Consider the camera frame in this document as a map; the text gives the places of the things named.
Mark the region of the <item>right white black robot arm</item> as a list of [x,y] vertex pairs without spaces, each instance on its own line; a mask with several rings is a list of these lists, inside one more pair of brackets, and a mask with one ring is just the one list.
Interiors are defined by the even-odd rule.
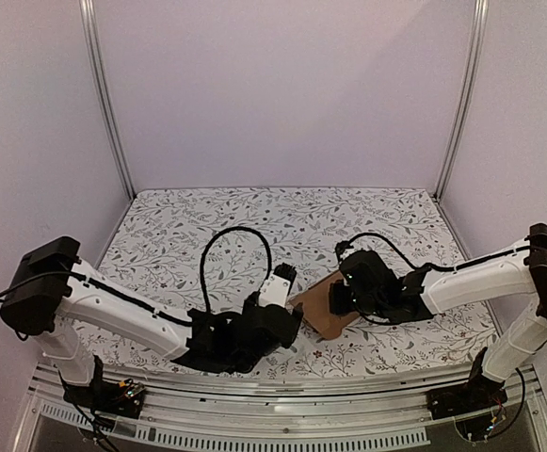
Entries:
[[373,250],[355,250],[352,239],[334,252],[342,279],[330,288],[333,313],[356,312],[380,326],[429,320],[460,306],[524,295],[526,308],[506,333],[481,351],[459,403],[479,410],[512,372],[547,343],[547,225],[537,223],[512,245],[458,264],[411,265],[397,276]]

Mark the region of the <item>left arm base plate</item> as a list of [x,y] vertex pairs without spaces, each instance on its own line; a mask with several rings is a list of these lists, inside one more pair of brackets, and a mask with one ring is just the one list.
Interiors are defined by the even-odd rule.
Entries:
[[91,413],[103,412],[130,419],[139,418],[147,394],[145,385],[132,379],[109,382],[98,378],[89,386],[60,381],[66,402],[89,409]]

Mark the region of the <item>brown cardboard box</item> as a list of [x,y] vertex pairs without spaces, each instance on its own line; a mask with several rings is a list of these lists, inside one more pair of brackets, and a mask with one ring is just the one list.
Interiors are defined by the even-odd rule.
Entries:
[[293,307],[302,305],[303,321],[325,340],[340,337],[343,329],[359,318],[357,312],[346,315],[334,315],[330,312],[330,287],[337,282],[344,282],[339,271],[331,273],[309,289],[289,299]]

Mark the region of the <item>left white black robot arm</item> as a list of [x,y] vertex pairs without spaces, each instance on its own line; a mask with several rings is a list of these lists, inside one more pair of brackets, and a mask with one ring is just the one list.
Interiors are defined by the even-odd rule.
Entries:
[[76,239],[61,236],[25,254],[0,292],[0,318],[15,333],[34,338],[92,409],[104,408],[112,391],[99,378],[99,360],[81,344],[74,320],[134,341],[181,367],[213,374],[247,374],[298,336],[303,312],[286,305],[297,276],[287,264],[269,268],[238,312],[185,312],[112,282],[83,260],[79,249]]

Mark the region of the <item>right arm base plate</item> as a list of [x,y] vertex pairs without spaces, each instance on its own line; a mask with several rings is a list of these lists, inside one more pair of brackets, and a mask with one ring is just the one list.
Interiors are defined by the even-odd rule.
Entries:
[[426,407],[434,420],[489,409],[507,402],[503,386],[482,378],[431,389],[426,392]]

